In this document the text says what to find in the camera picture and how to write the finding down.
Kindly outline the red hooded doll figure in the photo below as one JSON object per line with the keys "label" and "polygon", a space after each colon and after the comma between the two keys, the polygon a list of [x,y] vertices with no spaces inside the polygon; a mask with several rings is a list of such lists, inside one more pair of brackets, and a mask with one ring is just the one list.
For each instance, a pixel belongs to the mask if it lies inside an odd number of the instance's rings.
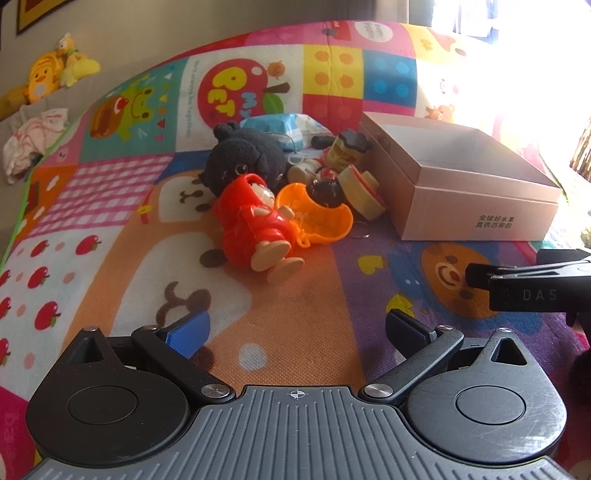
{"label": "red hooded doll figure", "polygon": [[266,274],[267,282],[280,284],[304,266],[304,259],[293,254],[294,212],[276,209],[273,192],[256,174],[233,180],[215,202],[213,213],[223,230],[224,255],[236,268]]}

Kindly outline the orange plastic scoop toy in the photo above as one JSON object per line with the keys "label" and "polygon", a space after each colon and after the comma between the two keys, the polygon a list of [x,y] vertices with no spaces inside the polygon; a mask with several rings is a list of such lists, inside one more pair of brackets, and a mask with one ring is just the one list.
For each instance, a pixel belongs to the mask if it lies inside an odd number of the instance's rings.
{"label": "orange plastic scoop toy", "polygon": [[288,184],[280,190],[276,195],[276,209],[280,207],[294,212],[290,224],[301,248],[338,242],[348,236],[353,227],[353,213],[348,206],[328,208],[318,205],[301,183]]}

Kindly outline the black-haired keychain doll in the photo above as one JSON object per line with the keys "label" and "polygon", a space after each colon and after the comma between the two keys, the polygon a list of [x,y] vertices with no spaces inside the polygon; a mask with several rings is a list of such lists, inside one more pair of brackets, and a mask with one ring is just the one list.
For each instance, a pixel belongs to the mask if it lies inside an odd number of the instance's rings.
{"label": "black-haired keychain doll", "polygon": [[345,193],[338,180],[338,174],[329,168],[322,168],[307,186],[311,200],[327,208],[338,208],[346,201]]}

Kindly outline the yellow toy with black lid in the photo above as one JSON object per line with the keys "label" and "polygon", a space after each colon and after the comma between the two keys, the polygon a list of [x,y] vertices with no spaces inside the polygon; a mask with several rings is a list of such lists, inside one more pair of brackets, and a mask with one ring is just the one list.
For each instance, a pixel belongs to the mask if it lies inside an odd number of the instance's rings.
{"label": "yellow toy with black lid", "polygon": [[358,166],[372,148],[373,144],[365,134],[346,129],[339,133],[332,145],[325,150],[325,165],[332,170],[342,172],[349,165]]}

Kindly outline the black plush bear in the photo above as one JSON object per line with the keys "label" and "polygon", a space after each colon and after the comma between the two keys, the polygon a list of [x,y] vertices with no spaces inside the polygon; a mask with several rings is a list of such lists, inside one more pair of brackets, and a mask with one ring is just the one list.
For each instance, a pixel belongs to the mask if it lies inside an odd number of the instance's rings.
{"label": "black plush bear", "polygon": [[228,122],[215,126],[213,135],[217,144],[199,179],[215,197],[237,177],[249,173],[262,178],[273,193],[287,185],[287,157],[269,134]]}

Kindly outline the blue wet wipes pack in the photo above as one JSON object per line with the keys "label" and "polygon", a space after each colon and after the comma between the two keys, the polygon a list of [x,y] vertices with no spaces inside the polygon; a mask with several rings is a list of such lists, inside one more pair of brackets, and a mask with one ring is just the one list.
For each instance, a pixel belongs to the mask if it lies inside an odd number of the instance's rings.
{"label": "blue wet wipes pack", "polygon": [[283,151],[297,151],[311,147],[315,136],[334,137],[331,131],[311,116],[301,113],[268,114],[246,118],[242,128],[270,134]]}

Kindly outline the pink cardboard box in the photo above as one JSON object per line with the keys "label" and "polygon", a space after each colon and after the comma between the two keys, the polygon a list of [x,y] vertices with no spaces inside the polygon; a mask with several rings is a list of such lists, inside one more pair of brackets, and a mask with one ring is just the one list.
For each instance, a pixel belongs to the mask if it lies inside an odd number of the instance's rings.
{"label": "pink cardboard box", "polygon": [[540,241],[562,194],[543,171],[465,126],[363,113],[375,177],[406,241]]}

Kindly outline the colourful cartoon play mat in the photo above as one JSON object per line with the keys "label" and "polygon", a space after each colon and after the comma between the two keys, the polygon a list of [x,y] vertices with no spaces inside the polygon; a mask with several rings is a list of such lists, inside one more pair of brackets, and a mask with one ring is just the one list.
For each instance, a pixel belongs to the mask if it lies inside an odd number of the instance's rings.
{"label": "colourful cartoon play mat", "polygon": [[331,22],[96,101],[1,273],[5,479],[590,474],[590,264],[487,45]]}

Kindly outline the white pink crumpled cloth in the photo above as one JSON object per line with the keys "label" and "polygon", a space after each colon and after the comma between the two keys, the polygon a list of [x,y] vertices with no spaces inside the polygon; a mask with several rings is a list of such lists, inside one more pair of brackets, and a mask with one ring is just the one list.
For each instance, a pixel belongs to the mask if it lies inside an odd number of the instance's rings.
{"label": "white pink crumpled cloth", "polygon": [[68,109],[53,108],[27,120],[5,142],[2,168],[9,185],[14,184],[43,157],[68,126]]}

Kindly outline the yellow duck plush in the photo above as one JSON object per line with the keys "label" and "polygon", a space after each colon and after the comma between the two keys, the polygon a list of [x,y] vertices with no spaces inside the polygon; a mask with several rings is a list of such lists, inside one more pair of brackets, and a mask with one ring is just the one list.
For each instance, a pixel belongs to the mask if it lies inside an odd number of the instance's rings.
{"label": "yellow duck plush", "polygon": [[100,72],[100,64],[81,53],[71,36],[66,33],[58,42],[57,55],[63,61],[64,68],[60,74],[61,88],[70,88],[73,84]]}

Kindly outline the yellow tiger plush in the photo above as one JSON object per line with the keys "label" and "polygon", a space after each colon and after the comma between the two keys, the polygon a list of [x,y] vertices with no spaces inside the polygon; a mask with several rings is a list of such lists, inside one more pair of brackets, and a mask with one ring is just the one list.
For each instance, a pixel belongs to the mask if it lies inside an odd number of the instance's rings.
{"label": "yellow tiger plush", "polygon": [[1,96],[0,120],[16,113],[21,106],[34,104],[60,88],[64,61],[55,52],[40,56],[30,69],[27,83]]}

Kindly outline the red gold framed picture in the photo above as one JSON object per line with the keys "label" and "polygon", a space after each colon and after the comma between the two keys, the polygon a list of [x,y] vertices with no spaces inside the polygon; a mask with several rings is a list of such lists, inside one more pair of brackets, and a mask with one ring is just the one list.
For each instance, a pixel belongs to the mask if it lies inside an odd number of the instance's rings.
{"label": "red gold framed picture", "polygon": [[70,3],[71,0],[19,0],[17,9],[17,34],[20,35],[30,27]]}

